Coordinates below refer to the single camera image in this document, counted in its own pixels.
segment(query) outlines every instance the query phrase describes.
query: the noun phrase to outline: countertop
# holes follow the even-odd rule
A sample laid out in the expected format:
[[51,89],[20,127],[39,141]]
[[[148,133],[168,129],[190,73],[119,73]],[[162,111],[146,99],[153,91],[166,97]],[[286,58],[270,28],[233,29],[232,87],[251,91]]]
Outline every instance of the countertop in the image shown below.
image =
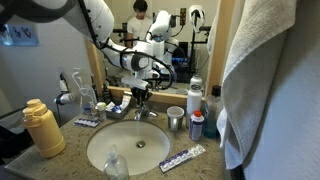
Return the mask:
[[[135,110],[130,109],[123,119],[132,120]],[[199,141],[191,141],[188,136],[188,130],[184,125],[178,132],[171,132],[167,125],[166,114],[161,112],[158,114],[158,117],[147,118],[144,121],[157,125],[168,135],[171,147],[167,157],[191,148],[196,144],[202,145],[206,152],[166,173],[162,173],[160,168],[156,167],[146,173],[130,176],[131,180],[229,179],[229,173],[225,170],[218,140],[202,137]],[[27,179],[106,179],[105,174],[90,163],[86,149],[88,142],[97,131],[119,120],[108,119],[101,122],[96,128],[73,126],[73,122],[81,116],[83,115],[73,118],[61,127],[61,132],[67,145],[60,154],[45,159],[40,156],[36,147],[32,146],[8,164],[5,167],[6,170]]]

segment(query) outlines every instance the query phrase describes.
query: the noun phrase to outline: white towel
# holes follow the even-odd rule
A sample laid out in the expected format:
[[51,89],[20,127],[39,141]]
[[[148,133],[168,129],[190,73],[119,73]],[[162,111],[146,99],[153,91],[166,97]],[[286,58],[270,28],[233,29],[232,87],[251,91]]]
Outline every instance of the white towel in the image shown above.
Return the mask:
[[226,168],[242,164],[265,107],[285,34],[295,21],[296,0],[246,0],[222,83],[218,119]]

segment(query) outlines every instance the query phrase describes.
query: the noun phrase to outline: person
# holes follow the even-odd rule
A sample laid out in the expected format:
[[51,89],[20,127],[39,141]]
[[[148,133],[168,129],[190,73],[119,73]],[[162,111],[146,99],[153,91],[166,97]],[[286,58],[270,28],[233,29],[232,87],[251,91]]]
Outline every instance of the person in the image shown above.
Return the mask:
[[137,40],[145,39],[147,31],[152,24],[152,20],[146,17],[148,4],[145,0],[136,0],[133,4],[133,9],[136,12],[136,16],[131,18],[127,24],[127,39],[134,40],[127,41],[126,46],[129,48],[135,46]]

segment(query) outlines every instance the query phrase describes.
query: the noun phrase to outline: white sink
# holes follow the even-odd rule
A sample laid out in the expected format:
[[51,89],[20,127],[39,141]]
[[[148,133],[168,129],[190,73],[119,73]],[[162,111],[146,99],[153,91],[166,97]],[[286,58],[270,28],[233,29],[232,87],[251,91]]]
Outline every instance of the white sink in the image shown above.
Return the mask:
[[170,150],[168,136],[158,127],[142,121],[121,121],[99,130],[90,140],[87,156],[103,171],[111,145],[124,156],[130,175],[147,172],[163,161]]

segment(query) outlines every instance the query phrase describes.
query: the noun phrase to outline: stainless steel cup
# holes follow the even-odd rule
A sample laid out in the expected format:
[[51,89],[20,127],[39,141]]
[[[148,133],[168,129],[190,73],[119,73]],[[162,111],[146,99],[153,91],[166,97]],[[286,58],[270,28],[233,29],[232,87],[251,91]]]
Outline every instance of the stainless steel cup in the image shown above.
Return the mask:
[[177,131],[182,127],[184,110],[178,106],[172,106],[167,109],[168,127],[171,131]]

